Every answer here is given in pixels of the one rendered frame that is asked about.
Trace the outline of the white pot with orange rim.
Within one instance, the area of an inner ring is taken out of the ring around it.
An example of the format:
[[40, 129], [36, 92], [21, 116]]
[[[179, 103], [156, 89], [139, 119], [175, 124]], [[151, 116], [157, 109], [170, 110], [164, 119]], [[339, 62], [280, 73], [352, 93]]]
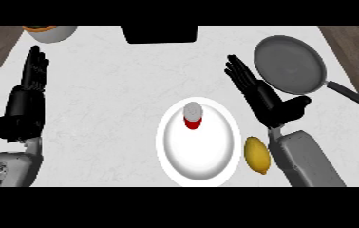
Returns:
[[67, 40], [77, 30], [77, 26], [46, 26], [45, 28], [23, 27], [33, 38], [46, 44]]

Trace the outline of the red can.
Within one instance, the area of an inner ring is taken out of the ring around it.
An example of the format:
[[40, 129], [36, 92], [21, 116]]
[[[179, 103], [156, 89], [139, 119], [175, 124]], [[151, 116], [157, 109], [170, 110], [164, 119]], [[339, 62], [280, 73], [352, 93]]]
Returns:
[[184, 107], [185, 126], [195, 130], [201, 126], [204, 110], [197, 102], [190, 102]]

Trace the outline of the yellow lemon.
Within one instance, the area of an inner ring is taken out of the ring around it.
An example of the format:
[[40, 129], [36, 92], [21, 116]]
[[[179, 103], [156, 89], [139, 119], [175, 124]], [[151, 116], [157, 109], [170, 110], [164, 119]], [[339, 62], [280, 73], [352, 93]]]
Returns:
[[271, 167], [271, 156], [268, 148], [258, 137], [249, 137], [246, 140], [244, 158], [250, 168], [265, 175]]

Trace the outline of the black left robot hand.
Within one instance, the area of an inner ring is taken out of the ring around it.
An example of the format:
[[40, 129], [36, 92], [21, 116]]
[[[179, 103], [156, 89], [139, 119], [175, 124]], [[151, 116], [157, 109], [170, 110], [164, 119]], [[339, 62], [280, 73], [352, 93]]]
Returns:
[[12, 89], [6, 112], [0, 117], [0, 139], [9, 143], [42, 135], [48, 66], [45, 53], [39, 46], [33, 46], [24, 63], [21, 84]]

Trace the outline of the white plate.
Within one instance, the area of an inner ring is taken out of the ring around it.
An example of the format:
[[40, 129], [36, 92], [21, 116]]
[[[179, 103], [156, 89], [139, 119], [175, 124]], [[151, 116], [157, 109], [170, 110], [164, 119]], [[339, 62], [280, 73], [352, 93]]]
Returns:
[[[203, 114], [197, 129], [185, 125], [187, 105], [195, 105]], [[241, 134], [227, 107], [206, 97], [175, 103], [159, 124], [156, 150], [163, 170], [179, 186], [221, 186], [241, 158]]]

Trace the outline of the grey frying pan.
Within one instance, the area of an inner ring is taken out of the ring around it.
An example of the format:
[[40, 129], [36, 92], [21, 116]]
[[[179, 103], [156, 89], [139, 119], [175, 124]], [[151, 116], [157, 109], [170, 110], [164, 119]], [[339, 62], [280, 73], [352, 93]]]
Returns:
[[255, 65], [266, 82], [293, 95], [305, 95], [327, 86], [359, 104], [359, 93], [327, 80], [327, 67], [317, 50], [299, 39], [274, 35], [255, 50]]

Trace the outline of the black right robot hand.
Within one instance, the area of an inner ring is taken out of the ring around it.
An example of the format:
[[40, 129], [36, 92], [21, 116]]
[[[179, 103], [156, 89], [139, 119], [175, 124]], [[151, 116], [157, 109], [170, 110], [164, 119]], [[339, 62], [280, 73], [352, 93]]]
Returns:
[[309, 96], [297, 96], [284, 101], [269, 84], [259, 80], [249, 66], [235, 55], [228, 56], [225, 73], [235, 83], [235, 87], [244, 95], [260, 123], [268, 128], [277, 128], [287, 122], [299, 120], [305, 115], [305, 109], [312, 99]]

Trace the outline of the black appliance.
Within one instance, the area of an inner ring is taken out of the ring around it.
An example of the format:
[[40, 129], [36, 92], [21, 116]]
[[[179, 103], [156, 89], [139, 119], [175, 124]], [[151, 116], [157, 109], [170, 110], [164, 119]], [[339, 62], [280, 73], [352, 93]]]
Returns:
[[197, 41], [197, 26], [122, 26], [130, 44], [193, 43]]

